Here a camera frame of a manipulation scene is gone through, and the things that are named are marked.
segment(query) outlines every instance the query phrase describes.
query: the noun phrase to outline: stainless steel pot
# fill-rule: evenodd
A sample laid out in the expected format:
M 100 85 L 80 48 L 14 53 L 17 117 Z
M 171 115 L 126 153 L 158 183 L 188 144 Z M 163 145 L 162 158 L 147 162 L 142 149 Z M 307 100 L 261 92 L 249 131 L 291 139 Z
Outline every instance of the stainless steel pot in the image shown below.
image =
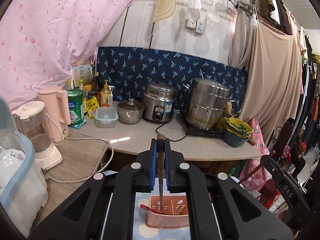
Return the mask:
M 223 110 L 201 106 L 189 99 L 186 119 L 195 128 L 210 130 L 220 120 Z
M 219 82 L 195 78 L 192 85 L 183 83 L 189 90 L 188 98 L 202 106 L 225 109 L 229 100 L 229 89 Z
M 141 103 L 135 102 L 133 98 L 117 104 L 119 120 L 126 124 L 136 124 L 140 122 L 144 110 Z
M 162 82 L 148 82 L 143 94 L 145 106 L 143 118 L 151 122 L 169 122 L 172 120 L 177 89 Z

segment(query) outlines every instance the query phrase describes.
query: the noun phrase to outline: knife handle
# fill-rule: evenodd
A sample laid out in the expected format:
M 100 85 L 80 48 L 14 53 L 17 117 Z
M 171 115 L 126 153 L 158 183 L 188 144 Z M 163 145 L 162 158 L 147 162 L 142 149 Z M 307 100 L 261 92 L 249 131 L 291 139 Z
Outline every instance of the knife handle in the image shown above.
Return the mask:
M 164 135 L 163 134 L 157 135 L 157 152 L 164 153 Z

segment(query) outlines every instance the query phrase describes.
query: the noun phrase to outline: blue gripper pad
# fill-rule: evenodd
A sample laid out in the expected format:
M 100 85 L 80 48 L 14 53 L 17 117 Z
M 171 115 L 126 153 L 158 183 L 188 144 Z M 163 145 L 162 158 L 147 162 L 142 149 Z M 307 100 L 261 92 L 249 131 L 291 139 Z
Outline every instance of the blue gripper pad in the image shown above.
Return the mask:
M 152 162 L 151 162 L 151 170 L 150 170 L 150 189 L 151 191 L 155 188 L 156 182 L 156 168 L 157 168 L 157 141 L 155 141 L 153 145 L 153 153 L 152 153 Z
M 169 169 L 169 157 L 168 157 L 168 148 L 167 142 L 164 141 L 164 169 L 167 181 L 167 190 L 170 191 L 170 169 Z

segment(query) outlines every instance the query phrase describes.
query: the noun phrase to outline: rice cooker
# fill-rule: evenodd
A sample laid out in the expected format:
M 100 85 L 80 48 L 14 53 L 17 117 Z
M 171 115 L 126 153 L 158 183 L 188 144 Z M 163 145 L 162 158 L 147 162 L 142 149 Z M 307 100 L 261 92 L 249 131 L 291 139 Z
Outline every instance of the rice cooker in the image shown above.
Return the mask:
M 175 87 L 163 82 L 148 82 L 142 100 L 145 107 L 143 119 L 158 123 L 171 121 L 177 92 Z

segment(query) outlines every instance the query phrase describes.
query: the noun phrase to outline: blender base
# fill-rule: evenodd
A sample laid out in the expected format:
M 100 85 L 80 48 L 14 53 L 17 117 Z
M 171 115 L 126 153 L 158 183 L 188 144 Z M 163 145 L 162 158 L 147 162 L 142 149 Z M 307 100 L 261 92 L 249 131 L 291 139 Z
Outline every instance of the blender base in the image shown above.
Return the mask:
M 41 159 L 36 158 L 36 161 L 40 168 L 49 170 L 62 162 L 62 156 L 57 147 L 53 145 L 53 150 L 47 157 Z

